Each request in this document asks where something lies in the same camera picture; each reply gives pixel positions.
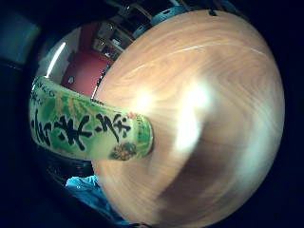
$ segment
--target red wall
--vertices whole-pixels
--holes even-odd
[[[62,86],[88,97],[91,97],[106,64],[112,63],[91,49],[92,40],[99,25],[99,23],[91,23],[81,28],[79,50],[69,60],[70,64],[61,82]],[[68,82],[69,77],[74,77],[73,84]]]

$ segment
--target round wooden table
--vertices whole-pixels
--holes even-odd
[[[250,24],[216,14],[187,12],[153,27],[97,92],[153,127],[145,158],[92,162],[111,205],[130,222],[217,222],[250,198],[273,163],[284,123],[276,62]]]

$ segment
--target wooden table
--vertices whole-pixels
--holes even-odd
[[[212,224],[250,198],[273,163],[284,123],[274,57],[247,22],[217,15],[192,11],[153,27],[97,93],[153,126],[144,159],[93,162],[109,201],[131,222]]]

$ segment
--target green can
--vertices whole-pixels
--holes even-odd
[[[37,144],[72,159],[140,159],[153,142],[143,115],[91,100],[44,76],[32,84],[29,122]]]

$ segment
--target can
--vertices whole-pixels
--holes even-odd
[[[146,156],[153,143],[150,122],[36,77],[29,97],[33,140],[72,159],[129,161]]]

